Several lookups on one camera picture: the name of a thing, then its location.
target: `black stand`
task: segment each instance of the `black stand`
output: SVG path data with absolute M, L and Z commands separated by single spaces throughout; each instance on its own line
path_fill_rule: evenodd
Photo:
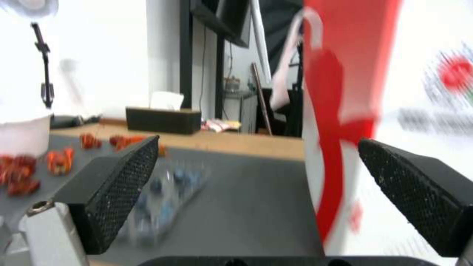
M 49 83 L 49 58 L 48 53 L 50 52 L 48 45 L 43 41 L 43 36 L 41 35 L 41 30 L 39 29 L 39 25 L 37 23 L 31 23 L 31 27 L 35 31 L 36 39 L 38 40 L 35 43 L 36 48 L 38 51 L 41 52 L 43 55 L 43 63 L 44 63 L 44 83 L 41 84 L 41 99 L 43 99 L 44 105 L 46 108 L 51 109 L 51 105 L 53 104 L 54 99 L 54 89 L 53 85 Z
M 35 31 L 36 39 L 38 40 L 35 43 L 36 48 L 38 51 L 41 52 L 43 55 L 43 63 L 44 63 L 44 83 L 41 84 L 41 99 L 44 102 L 46 108 L 51 109 L 51 105 L 53 104 L 54 99 L 54 88 L 51 83 L 49 83 L 49 58 L 48 53 L 50 52 L 48 44 L 46 44 L 43 40 L 43 36 L 41 35 L 41 30 L 39 29 L 39 25 L 37 23 L 31 23 L 31 27 Z M 68 116 L 68 115 L 60 115 L 55 116 L 54 114 L 51 116 L 51 128 L 68 128 L 74 127 L 84 124 L 82 118 L 79 116 Z
M 180 3 L 180 93 L 184 95 L 182 108 L 192 107 L 192 40 L 193 17 L 191 0 L 181 0 Z M 224 69 L 225 39 L 217 35 L 217 68 L 215 78 L 215 118 L 222 118 L 223 110 L 223 69 Z

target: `plastic bag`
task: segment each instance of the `plastic bag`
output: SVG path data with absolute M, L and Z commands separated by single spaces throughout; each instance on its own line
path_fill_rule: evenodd
M 205 184 L 209 173 L 202 162 L 158 159 L 117 239 L 135 246 L 158 244 L 182 206 Z

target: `white tissue paper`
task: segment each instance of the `white tissue paper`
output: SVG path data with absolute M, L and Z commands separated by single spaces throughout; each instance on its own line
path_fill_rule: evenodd
M 177 111 L 181 109 L 184 95 L 169 91 L 155 91 L 151 95 L 150 108 Z

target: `black pole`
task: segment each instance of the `black pole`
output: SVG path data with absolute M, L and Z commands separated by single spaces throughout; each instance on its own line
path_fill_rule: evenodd
M 217 69 L 215 76 L 215 118 L 222 119 L 223 110 L 223 68 L 225 39 L 222 35 L 217 36 Z
M 43 102 L 46 105 L 46 108 L 51 109 L 53 104 L 53 91 L 51 85 L 49 84 L 49 59 L 48 56 L 43 56 L 44 63 L 44 84 L 41 84 L 42 90 L 44 90 L 44 99 Z
M 41 84 L 41 98 L 46 105 L 46 108 L 50 109 L 51 105 L 53 104 L 54 99 L 54 89 L 53 85 L 49 83 L 49 58 L 48 53 L 50 52 L 48 44 L 46 44 L 43 40 L 43 36 L 41 35 L 41 30 L 39 29 L 39 25 L 37 23 L 31 23 L 31 27 L 35 31 L 37 42 L 35 43 L 36 48 L 41 52 L 43 55 L 43 63 L 44 63 L 44 83 Z
M 179 91 L 184 95 L 182 108 L 192 108 L 193 18 L 190 0 L 180 1 Z

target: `red logo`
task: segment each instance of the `red logo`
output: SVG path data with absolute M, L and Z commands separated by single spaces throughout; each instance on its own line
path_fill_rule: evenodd
M 468 83 L 472 80 L 473 66 L 462 56 L 447 59 L 440 66 L 439 75 L 448 90 L 462 92 L 468 89 Z

